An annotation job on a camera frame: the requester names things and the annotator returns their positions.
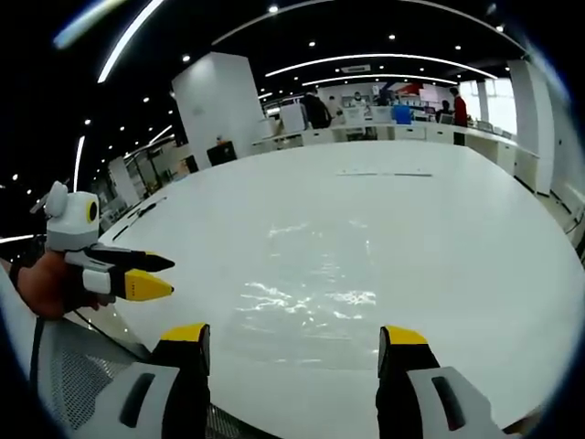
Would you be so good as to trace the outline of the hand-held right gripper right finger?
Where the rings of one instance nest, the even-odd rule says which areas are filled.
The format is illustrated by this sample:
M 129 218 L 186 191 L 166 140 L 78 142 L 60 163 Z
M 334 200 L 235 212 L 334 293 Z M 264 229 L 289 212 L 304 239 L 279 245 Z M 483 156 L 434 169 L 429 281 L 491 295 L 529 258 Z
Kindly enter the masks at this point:
M 425 337 L 403 327 L 380 328 L 376 408 L 381 438 L 516 437 L 470 381 L 439 364 Z

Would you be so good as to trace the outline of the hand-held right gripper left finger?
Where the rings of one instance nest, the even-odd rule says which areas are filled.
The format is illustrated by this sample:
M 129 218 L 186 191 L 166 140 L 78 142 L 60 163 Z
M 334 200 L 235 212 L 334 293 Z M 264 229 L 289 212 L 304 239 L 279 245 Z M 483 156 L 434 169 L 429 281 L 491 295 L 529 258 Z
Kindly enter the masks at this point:
M 203 438 L 210 404 L 210 326 L 165 332 L 96 397 L 77 438 Z

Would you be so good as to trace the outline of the person's left hand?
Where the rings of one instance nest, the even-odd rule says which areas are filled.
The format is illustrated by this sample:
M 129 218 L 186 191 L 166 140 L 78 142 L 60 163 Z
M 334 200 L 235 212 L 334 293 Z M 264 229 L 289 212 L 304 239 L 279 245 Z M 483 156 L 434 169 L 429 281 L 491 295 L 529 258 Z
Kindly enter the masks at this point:
M 99 310 L 112 300 L 88 293 L 63 253 L 47 251 L 32 266 L 13 264 L 9 276 L 20 297 L 36 315 L 56 320 L 83 307 Z

